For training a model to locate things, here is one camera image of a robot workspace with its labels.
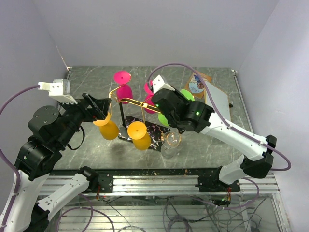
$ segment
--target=gray wall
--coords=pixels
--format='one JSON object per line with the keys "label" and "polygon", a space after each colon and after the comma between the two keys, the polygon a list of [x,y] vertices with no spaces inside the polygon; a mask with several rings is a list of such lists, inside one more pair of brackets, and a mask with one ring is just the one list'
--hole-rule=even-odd
{"label": "gray wall", "polygon": [[[64,65],[46,26],[31,1],[0,1],[0,103],[16,92],[64,78]],[[27,122],[39,107],[55,104],[48,93],[31,90],[11,102],[0,116],[0,146],[11,162],[31,135]],[[11,190],[14,173],[0,160],[0,211]]]}
{"label": "gray wall", "polygon": [[[256,133],[273,134],[292,162],[276,172],[294,231],[308,231],[309,1],[280,0],[239,70]],[[286,167],[275,156],[275,167]]]}
{"label": "gray wall", "polygon": [[238,69],[278,0],[33,0],[68,66]]}

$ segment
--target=gray marble tabletop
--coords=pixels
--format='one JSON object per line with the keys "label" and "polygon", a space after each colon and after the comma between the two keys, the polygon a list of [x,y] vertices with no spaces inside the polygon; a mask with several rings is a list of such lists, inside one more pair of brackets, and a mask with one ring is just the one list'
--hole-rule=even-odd
{"label": "gray marble tabletop", "polygon": [[[113,81],[113,75],[118,70],[131,73],[129,83],[134,99],[143,101],[146,93],[143,89],[146,77],[155,67],[119,67],[119,66],[75,66],[69,74],[71,94],[81,98],[87,92],[95,98],[106,98],[110,90],[118,85]],[[234,105],[230,109],[232,122],[249,130],[244,106],[240,99],[238,88],[230,68],[196,68],[198,71],[212,77],[212,84],[226,92],[229,101]],[[192,72],[183,67],[165,67],[155,73],[162,75],[174,87],[184,88]],[[141,110],[134,105],[124,105],[125,115],[142,118]],[[146,120],[159,123],[157,114],[145,114]],[[120,110],[117,104],[112,104],[112,120],[122,125]],[[182,134],[183,146],[176,156],[165,159],[155,150],[137,150],[130,142],[118,138],[105,140],[97,126],[83,123],[86,132],[84,144],[76,151],[67,149],[56,164],[55,169],[78,169],[89,166],[93,169],[149,169],[149,168],[216,168],[237,159],[241,153],[233,147],[206,135],[195,132]],[[82,140],[82,133],[76,133],[70,145],[76,147]]]}

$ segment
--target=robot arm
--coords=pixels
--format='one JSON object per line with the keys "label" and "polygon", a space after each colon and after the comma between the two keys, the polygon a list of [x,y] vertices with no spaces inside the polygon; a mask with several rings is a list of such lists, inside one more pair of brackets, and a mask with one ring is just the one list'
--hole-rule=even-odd
{"label": "robot arm", "polygon": [[180,133],[195,131],[215,137],[243,153],[231,164],[219,167],[216,180],[223,185],[230,185],[246,175],[255,178],[264,178],[267,175],[272,167],[272,151],[236,133],[230,127],[271,147],[276,145],[274,136],[263,137],[253,134],[228,120],[226,121],[230,127],[227,127],[212,107],[201,101],[186,99],[178,90],[165,83],[160,75],[154,79],[153,89],[152,102],[166,117],[171,127],[178,128]]}
{"label": "robot arm", "polygon": [[6,222],[0,228],[1,232],[43,232],[52,217],[72,198],[98,186],[98,174],[83,167],[69,184],[36,202],[42,185],[62,157],[59,151],[65,150],[82,122],[104,120],[111,102],[109,98],[98,100],[89,94],[74,99],[69,95],[70,83],[67,80],[58,79],[51,84],[41,82],[39,85],[60,102],[65,112],[61,114],[53,106],[44,106],[28,123],[33,135],[21,147],[15,161],[20,174],[19,190],[14,193],[15,175],[10,197],[0,216],[0,221],[5,218]]}

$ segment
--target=tabletop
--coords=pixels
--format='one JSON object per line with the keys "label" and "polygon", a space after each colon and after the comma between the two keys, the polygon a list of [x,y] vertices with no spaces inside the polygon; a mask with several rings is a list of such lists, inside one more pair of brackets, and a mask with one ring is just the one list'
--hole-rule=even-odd
{"label": "tabletop", "polygon": [[[118,87],[113,75],[119,70],[126,70],[132,75],[129,85],[133,97],[143,101],[146,92],[143,89],[146,77],[155,67],[123,67],[123,66],[75,66],[71,67],[68,79],[71,82],[71,95],[81,98],[87,92],[95,98],[107,98],[111,90]],[[229,102],[231,120],[235,124],[249,130],[249,123],[240,98],[237,83],[230,68],[195,68],[212,77],[211,83],[224,91]],[[184,67],[164,67],[154,76],[162,75],[167,82],[178,90],[184,88],[192,71]],[[114,100],[112,104],[112,120],[122,125],[119,106]],[[124,105],[124,114],[142,118],[141,110],[134,105]],[[157,114],[145,113],[147,121],[160,124]],[[162,168],[216,168],[236,160],[241,153],[235,148],[203,134],[187,131],[182,134],[182,149],[176,156],[165,159],[161,153],[147,149],[137,150],[131,142],[118,138],[108,141],[93,123],[83,123],[86,136],[82,146],[75,151],[69,149],[62,152],[63,157],[55,165],[55,169],[79,169],[89,166],[93,169],[162,169]],[[77,147],[82,140],[78,132],[70,141]]]}

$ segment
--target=magenta cup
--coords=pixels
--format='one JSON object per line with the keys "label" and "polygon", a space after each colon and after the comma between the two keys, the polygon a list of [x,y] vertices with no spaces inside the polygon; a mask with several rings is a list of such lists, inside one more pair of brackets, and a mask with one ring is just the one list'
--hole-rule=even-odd
{"label": "magenta cup", "polygon": [[[151,101],[151,97],[152,97],[152,94],[148,94],[146,97],[145,97],[145,100],[147,99],[147,101],[145,101],[145,103],[147,103],[148,105],[152,105],[152,106],[155,106],[155,104],[153,104],[153,102]],[[145,111],[149,114],[155,114],[156,111],[153,111],[153,110],[149,110],[149,109],[146,109],[145,108]]]}
{"label": "magenta cup", "polygon": [[154,94],[154,93],[148,88],[147,83],[144,84],[144,90],[145,90],[145,92],[146,92],[147,94],[149,94],[149,95],[153,95],[153,94]]}
{"label": "magenta cup", "polygon": [[116,90],[116,94],[119,100],[122,98],[133,98],[133,92],[129,85],[122,85],[119,89]]}
{"label": "magenta cup", "polygon": [[131,74],[124,70],[118,71],[114,74],[114,81],[121,86],[129,83],[131,78]]}

